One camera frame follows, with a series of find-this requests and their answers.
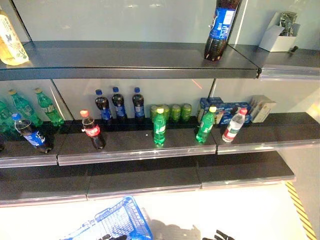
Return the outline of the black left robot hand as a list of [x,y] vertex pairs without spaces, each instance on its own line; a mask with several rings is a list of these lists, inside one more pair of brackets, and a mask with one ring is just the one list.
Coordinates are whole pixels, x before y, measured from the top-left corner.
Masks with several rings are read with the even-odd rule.
[[98,240],[126,240],[127,239],[127,235],[120,235],[118,237],[112,237],[109,234],[106,234],[104,236],[102,236],[101,238],[99,238]]

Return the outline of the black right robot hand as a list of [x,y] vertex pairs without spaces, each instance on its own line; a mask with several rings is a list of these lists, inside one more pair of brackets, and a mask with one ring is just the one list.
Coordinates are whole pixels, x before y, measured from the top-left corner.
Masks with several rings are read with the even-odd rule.
[[235,239],[217,229],[213,238],[203,237],[202,240],[235,240]]

